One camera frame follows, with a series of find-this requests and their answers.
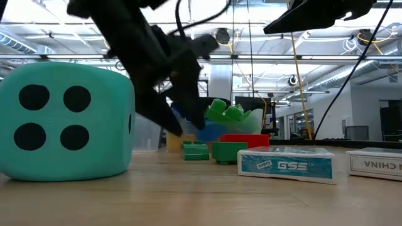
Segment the ceiling light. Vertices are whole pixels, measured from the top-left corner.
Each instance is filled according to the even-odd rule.
[[[329,94],[329,91],[306,91],[303,94]]]
[[[238,59],[251,59],[251,55],[239,55],[237,56]],[[280,55],[253,55],[253,59],[256,60],[292,60],[294,56],[280,56]]]
[[[357,60],[360,56],[302,56],[302,60]]]
[[[40,55],[0,55],[0,59],[41,59]]]
[[[365,60],[402,60],[402,56],[366,56]]]
[[[103,59],[103,55],[47,55],[49,59]]]
[[[238,93],[238,94],[250,94],[250,93],[252,93],[252,90],[233,90],[233,92]],[[254,93],[290,94],[291,92],[290,91],[277,91],[277,90],[255,90]]]
[[[230,59],[230,55],[211,55],[211,59]]]
[[[341,18],[341,20],[345,20],[346,18],[350,18],[351,16],[352,16],[352,12],[348,12],[348,13],[346,13],[346,16]]]

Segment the desk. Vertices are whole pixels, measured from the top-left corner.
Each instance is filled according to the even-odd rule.
[[[345,149],[328,148],[344,160]],[[0,176],[1,226],[401,225],[402,182],[347,176],[340,184],[237,176],[236,166],[136,153],[112,178],[29,183]]]

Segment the black dot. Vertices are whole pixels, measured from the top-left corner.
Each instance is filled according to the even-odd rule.
[[[40,110],[49,101],[49,90],[43,85],[27,85],[19,91],[19,103],[27,110]]]
[[[128,133],[131,133],[131,114],[130,117],[128,118]]]
[[[45,130],[36,123],[27,123],[18,127],[14,133],[15,144],[25,151],[41,148],[46,141]]]
[[[70,151],[77,151],[85,147],[89,141],[89,132],[84,126],[72,125],[66,127],[60,136],[63,147]]]
[[[82,86],[72,86],[64,93],[64,105],[72,112],[82,112],[90,104],[90,93]]]

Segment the green block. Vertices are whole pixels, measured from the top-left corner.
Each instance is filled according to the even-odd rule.
[[[215,99],[210,108],[218,113],[223,113],[226,109],[226,103],[223,100]]]
[[[228,118],[231,118],[235,121],[240,121],[240,117],[243,115],[242,110],[240,110],[237,107],[230,106],[226,111],[225,111],[225,116]]]
[[[184,144],[181,154],[184,160],[209,160],[208,147],[205,144]]]
[[[237,152],[244,149],[247,149],[247,143],[214,142],[212,158],[219,164],[237,164]]]

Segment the white box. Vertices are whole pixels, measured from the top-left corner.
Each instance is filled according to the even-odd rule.
[[[365,148],[346,155],[350,175],[402,181],[402,150]]]
[[[335,155],[324,148],[259,147],[238,152],[237,172],[242,176],[336,184],[334,161]]]

